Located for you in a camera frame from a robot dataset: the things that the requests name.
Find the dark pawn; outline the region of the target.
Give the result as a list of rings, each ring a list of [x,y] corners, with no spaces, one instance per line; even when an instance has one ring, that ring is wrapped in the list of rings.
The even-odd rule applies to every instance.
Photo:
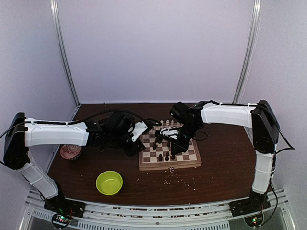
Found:
[[[166,160],[166,161],[169,160],[169,152],[166,153],[166,155],[165,155],[165,160]]]

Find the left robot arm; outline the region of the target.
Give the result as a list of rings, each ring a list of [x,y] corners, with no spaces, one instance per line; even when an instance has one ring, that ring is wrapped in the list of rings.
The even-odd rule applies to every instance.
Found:
[[[1,134],[4,154],[1,164],[17,170],[35,187],[45,202],[59,213],[69,209],[61,186],[37,165],[29,147],[38,145],[75,145],[123,149],[127,156],[144,150],[140,136],[152,126],[145,120],[135,121],[136,114],[125,110],[111,110],[111,116],[100,121],[87,118],[79,121],[58,122],[26,118],[17,113],[10,127]]]

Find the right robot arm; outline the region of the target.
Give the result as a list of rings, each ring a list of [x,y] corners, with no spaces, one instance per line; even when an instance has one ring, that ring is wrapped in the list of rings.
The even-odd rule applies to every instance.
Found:
[[[275,170],[279,137],[284,137],[278,120],[266,100],[248,104],[226,104],[200,101],[189,107],[182,102],[173,105],[170,115],[183,126],[171,142],[171,155],[188,149],[190,140],[204,124],[226,124],[252,129],[256,153],[254,181],[246,208],[257,211],[263,204]]]

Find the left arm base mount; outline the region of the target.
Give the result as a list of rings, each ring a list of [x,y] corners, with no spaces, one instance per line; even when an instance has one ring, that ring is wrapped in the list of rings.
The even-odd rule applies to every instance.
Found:
[[[86,204],[84,202],[66,200],[64,207],[55,208],[50,202],[45,201],[44,209],[53,211],[51,224],[56,229],[63,229],[75,222],[77,218],[82,218]]]

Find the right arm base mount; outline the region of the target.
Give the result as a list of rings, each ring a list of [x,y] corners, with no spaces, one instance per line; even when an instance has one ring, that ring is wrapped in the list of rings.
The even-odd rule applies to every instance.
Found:
[[[271,207],[267,195],[255,196],[229,203],[232,217],[244,217],[245,223],[252,228],[257,228],[264,222],[265,209]]]

